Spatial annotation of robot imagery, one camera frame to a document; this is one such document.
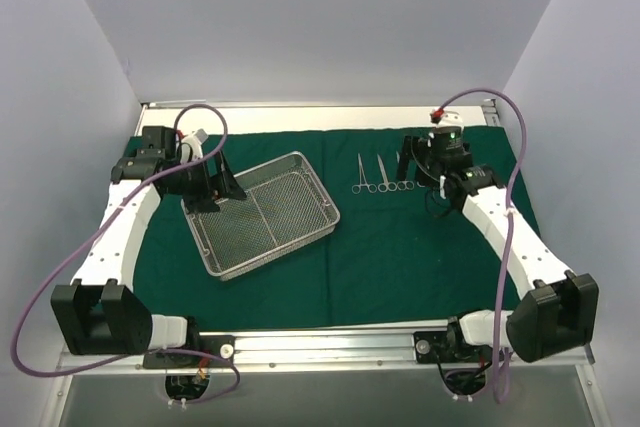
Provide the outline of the steel wire mesh tray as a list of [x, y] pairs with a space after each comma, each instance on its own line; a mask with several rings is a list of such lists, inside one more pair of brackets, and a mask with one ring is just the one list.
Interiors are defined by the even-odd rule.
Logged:
[[340, 212], [308, 159], [293, 151], [236, 175], [245, 200], [218, 199], [219, 210], [184, 209], [207, 272], [228, 281], [329, 234]]

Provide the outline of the steel surgical forceps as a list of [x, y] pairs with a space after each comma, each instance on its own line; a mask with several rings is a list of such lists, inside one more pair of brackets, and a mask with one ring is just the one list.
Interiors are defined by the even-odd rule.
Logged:
[[[396, 163], [400, 166], [400, 153], [396, 152]], [[397, 180], [396, 186], [399, 191], [412, 191], [415, 188], [415, 184], [411, 180]]]

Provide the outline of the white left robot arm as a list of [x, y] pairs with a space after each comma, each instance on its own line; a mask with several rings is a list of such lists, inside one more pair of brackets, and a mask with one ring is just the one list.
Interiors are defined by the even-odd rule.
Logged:
[[138, 355], [165, 349], [179, 366], [194, 364], [200, 338], [184, 316], [154, 314], [135, 295], [133, 280], [149, 223], [166, 196], [190, 213], [214, 213], [220, 198], [246, 195], [222, 150], [204, 154], [207, 133], [146, 127], [142, 144], [112, 167], [100, 233], [67, 285], [57, 285], [51, 306], [74, 355]]

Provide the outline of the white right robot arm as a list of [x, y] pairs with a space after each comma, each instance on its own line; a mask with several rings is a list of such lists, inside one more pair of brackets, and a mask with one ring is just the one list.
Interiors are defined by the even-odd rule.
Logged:
[[397, 160], [397, 181], [406, 180], [414, 164], [415, 181], [483, 235], [519, 297], [513, 310], [495, 307], [452, 318], [443, 337], [450, 356], [464, 360], [482, 346], [509, 349], [532, 363], [592, 341], [599, 299], [595, 279], [576, 274], [543, 243], [496, 171], [474, 162], [462, 128], [407, 136]]

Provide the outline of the dark green surgical cloth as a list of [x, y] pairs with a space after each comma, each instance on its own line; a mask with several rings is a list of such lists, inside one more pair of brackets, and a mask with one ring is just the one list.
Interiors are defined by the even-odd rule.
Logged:
[[177, 197], [155, 212], [140, 249], [135, 295], [154, 314], [188, 315], [205, 331], [284, 330], [444, 319], [490, 309], [500, 263], [458, 213], [437, 217], [423, 189], [354, 195], [360, 153], [369, 182], [397, 168], [401, 130], [233, 135], [235, 172], [303, 153], [341, 215], [335, 231], [248, 274], [220, 281], [205, 269]]

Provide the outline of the steel surgical scissors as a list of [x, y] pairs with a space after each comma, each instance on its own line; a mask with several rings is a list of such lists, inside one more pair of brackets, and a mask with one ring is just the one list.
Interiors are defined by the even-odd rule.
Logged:
[[351, 191], [354, 195], [359, 195], [360, 193], [367, 192], [370, 194], [374, 194], [377, 192], [377, 186], [375, 184], [370, 183], [366, 178], [366, 172], [364, 169], [364, 165], [362, 162], [361, 154], [357, 154], [357, 167], [358, 167], [358, 180], [351, 187]]

